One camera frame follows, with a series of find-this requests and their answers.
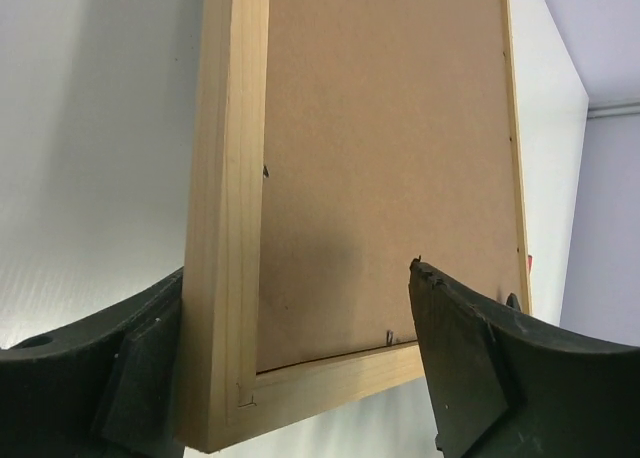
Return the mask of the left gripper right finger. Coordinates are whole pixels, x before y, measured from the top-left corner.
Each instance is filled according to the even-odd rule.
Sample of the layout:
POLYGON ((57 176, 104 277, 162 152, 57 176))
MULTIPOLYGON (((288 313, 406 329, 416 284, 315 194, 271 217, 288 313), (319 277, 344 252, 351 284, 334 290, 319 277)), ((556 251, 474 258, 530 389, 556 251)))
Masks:
POLYGON ((409 295, 447 457, 635 457, 639 351, 547 324, 419 260, 409 295))

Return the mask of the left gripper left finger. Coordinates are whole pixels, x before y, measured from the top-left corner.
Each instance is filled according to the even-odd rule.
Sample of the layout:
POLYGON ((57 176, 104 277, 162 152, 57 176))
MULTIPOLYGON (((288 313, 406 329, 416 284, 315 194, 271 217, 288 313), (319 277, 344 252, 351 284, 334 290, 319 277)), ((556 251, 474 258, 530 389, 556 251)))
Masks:
POLYGON ((183 456, 171 418, 182 278, 2 350, 2 456, 183 456))

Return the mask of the wooden picture frame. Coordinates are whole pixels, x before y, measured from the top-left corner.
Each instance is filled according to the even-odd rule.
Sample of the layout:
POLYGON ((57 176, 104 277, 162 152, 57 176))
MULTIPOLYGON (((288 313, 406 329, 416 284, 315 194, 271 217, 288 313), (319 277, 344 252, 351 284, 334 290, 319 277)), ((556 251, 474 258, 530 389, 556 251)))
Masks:
POLYGON ((420 377, 415 258, 531 309, 509 0, 203 0, 177 438, 420 377))

